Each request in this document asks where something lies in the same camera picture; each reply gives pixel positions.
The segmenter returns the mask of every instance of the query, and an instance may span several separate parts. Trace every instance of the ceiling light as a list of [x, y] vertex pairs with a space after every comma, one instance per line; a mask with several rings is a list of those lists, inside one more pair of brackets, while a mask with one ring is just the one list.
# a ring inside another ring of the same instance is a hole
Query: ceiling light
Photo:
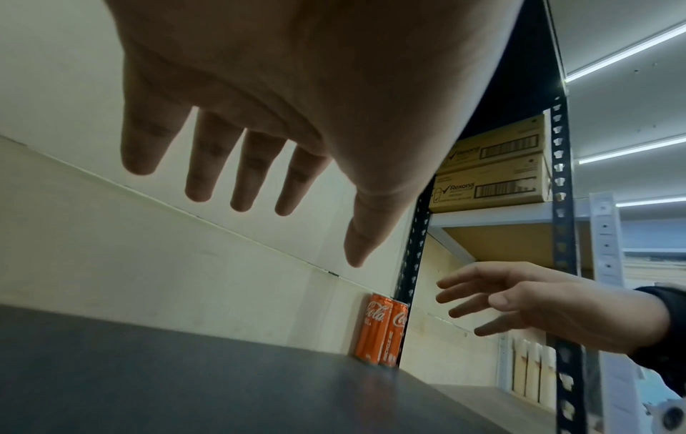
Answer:
[[658, 44], [661, 44], [662, 42], [669, 41], [671, 38], [674, 38], [684, 33], [686, 33], [686, 22], [678, 24], [677, 26], [674, 26], [667, 31], [657, 34], [652, 38], [646, 39], [643, 42], [639, 42], [636, 45], [630, 46], [627, 49], [623, 49], [622, 51], [619, 51], [613, 54], [612, 56], [605, 57], [604, 59], [601, 59], [595, 63], [592, 63], [588, 66], [584, 66], [581, 69], [577, 69], [576, 71], [567, 75], [565, 81], [567, 83], [572, 82], [578, 78], [583, 77], [584, 75], [596, 72], [598, 69], [605, 68], [606, 66], [614, 64], [622, 59], [626, 59], [629, 56], [633, 56], [636, 53], [640, 53], [643, 50], [649, 49], [651, 46], [656, 46]]
[[674, 202], [686, 202], [686, 196], [663, 197], [662, 199], [635, 200], [632, 202], [618, 202], [617, 208], [641, 207], [643, 205], [671, 204]]
[[668, 137], [667, 139], [657, 140], [655, 142], [648, 142], [638, 146], [618, 149], [617, 151], [605, 152], [603, 154], [591, 155], [590, 157], [579, 158], [579, 164], [598, 162], [608, 158], [621, 157], [622, 155], [635, 154], [636, 152], [650, 151], [651, 149], [658, 149], [673, 144], [686, 143], [686, 134], [683, 136]]

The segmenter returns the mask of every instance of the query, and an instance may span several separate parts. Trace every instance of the black metal upright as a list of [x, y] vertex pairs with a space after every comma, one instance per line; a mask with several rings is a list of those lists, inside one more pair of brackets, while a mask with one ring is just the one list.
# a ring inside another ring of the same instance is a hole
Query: black metal upright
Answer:
[[[502, 127], [551, 109], [553, 128], [553, 257], [558, 270], [579, 274], [579, 255], [572, 188], [567, 95], [557, 54], [557, 39], [547, 0], [525, 0], [494, 76], [460, 139]], [[396, 298], [412, 304], [429, 223], [431, 185], [417, 201], [406, 260]], [[573, 379], [565, 388], [557, 376], [557, 433], [586, 434], [585, 354], [582, 347], [556, 339], [557, 370]]]

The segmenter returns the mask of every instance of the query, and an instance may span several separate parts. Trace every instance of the fingernail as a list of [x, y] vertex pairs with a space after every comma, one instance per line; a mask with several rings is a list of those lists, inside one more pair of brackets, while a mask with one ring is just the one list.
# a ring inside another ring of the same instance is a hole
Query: fingernail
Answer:
[[491, 294], [488, 297], [488, 304], [496, 309], [505, 309], [508, 303], [507, 298], [503, 294]]

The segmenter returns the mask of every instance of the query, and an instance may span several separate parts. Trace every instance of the metal shelving unit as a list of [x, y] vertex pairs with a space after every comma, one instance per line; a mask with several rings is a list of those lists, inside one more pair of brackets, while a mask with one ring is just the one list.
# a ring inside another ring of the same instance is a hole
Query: metal shelving unit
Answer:
[[[398, 279], [396, 298], [412, 304], [425, 237], [433, 236], [444, 247], [468, 264], [477, 259], [446, 231], [447, 228], [484, 226], [538, 225], [552, 235], [552, 245], [545, 249], [551, 255], [552, 266], [573, 275], [581, 274], [580, 237], [577, 224], [590, 226], [581, 242], [590, 243], [592, 266], [596, 280], [609, 285], [621, 285], [622, 253], [620, 251], [617, 210], [612, 196], [593, 195], [589, 199], [573, 199], [573, 159], [564, 73], [560, 63], [555, 30], [545, 0], [525, 0], [510, 42], [500, 65], [476, 112], [462, 133], [470, 137], [503, 125], [526, 119], [551, 109], [553, 128], [552, 193], [553, 201], [494, 209], [450, 212], [430, 217], [428, 210], [431, 185], [417, 201], [412, 233], [406, 248], [406, 260]], [[557, 350], [557, 433], [585, 434], [587, 424], [586, 354], [582, 347], [561, 339], [554, 340]], [[498, 387], [509, 389], [512, 374], [511, 342], [504, 335], [499, 340], [500, 358]], [[632, 375], [633, 364], [622, 357], [600, 354], [602, 405], [591, 410], [604, 413], [605, 432], [632, 434], [638, 429], [637, 393]], [[572, 377], [568, 390], [562, 375]], [[592, 387], [597, 392], [599, 385]]]

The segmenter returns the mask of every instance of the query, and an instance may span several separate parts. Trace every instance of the orange soda can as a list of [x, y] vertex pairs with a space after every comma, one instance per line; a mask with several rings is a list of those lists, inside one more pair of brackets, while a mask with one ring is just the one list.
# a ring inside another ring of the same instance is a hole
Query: orange soda can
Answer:
[[400, 353], [400, 343], [402, 336], [405, 333], [405, 324], [407, 323], [407, 305], [399, 301], [393, 300], [393, 308], [391, 309], [391, 320], [386, 331], [386, 338], [384, 339], [384, 350], [382, 352], [381, 364], [394, 368], [398, 363], [398, 355]]
[[355, 355], [365, 362], [377, 365], [384, 349], [386, 329], [391, 320], [393, 300], [374, 294], [369, 299], [364, 315], [362, 331], [359, 334]]

